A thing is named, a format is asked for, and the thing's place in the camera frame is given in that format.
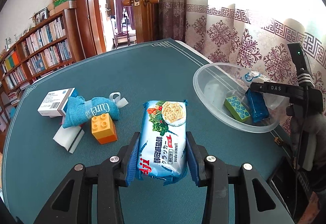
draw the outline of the black cable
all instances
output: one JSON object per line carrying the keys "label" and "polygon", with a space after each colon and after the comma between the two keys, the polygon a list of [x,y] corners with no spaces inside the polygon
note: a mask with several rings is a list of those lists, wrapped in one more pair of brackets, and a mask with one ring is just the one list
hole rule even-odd
{"label": "black cable", "polygon": [[305,105],[305,112],[303,116],[303,122],[302,127],[299,135],[299,142],[298,142],[298,149],[297,149],[297,156],[296,156],[296,162],[295,162],[295,202],[294,202],[294,209],[292,213],[292,219],[294,220],[294,214],[297,209],[297,201],[298,201],[298,170],[299,170],[299,154],[300,154],[300,148],[301,148],[301,139],[302,139],[302,133],[304,131],[304,122],[308,114],[308,106],[309,106],[309,94],[308,94],[308,87],[305,86],[304,88],[304,94],[306,99],[306,105]]}

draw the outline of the green sponge block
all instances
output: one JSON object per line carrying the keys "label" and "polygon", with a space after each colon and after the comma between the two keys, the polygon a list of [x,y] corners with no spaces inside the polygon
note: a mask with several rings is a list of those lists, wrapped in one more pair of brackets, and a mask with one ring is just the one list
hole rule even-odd
{"label": "green sponge block", "polygon": [[226,98],[224,101],[224,105],[231,112],[233,117],[239,122],[244,123],[250,117],[249,112],[236,96]]}

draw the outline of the white ribbon loop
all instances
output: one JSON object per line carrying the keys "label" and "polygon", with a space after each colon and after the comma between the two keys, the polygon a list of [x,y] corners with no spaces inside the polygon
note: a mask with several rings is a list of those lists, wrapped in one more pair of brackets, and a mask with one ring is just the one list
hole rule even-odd
{"label": "white ribbon loop", "polygon": [[109,96],[109,99],[113,102],[116,103],[118,108],[122,108],[123,106],[126,106],[129,102],[125,99],[121,99],[121,94],[120,93],[111,93]]}

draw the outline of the white medicine box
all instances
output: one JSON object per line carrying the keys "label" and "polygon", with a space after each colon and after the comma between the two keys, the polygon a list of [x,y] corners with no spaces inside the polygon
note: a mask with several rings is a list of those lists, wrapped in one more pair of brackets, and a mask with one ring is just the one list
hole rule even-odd
{"label": "white medicine box", "polygon": [[75,88],[48,92],[37,111],[43,116],[66,116],[67,102],[70,96],[78,96]]}

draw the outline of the metal screw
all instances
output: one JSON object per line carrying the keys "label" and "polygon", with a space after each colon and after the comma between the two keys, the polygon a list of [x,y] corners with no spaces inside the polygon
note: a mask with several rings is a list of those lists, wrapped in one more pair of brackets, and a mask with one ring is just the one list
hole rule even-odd
{"label": "metal screw", "polygon": [[112,156],[110,158],[110,162],[118,162],[119,161],[119,157],[118,156]]}
{"label": "metal screw", "polygon": [[75,170],[82,170],[84,166],[82,164],[75,165]]}
{"label": "metal screw", "polygon": [[251,165],[250,163],[245,163],[245,164],[243,165],[243,167],[244,167],[244,169],[246,169],[246,170],[251,170],[251,169],[252,169],[252,165]]}
{"label": "metal screw", "polygon": [[206,157],[206,160],[208,160],[210,162],[214,162],[214,161],[216,161],[216,158],[214,156],[212,156],[212,155],[209,155],[209,156]]}

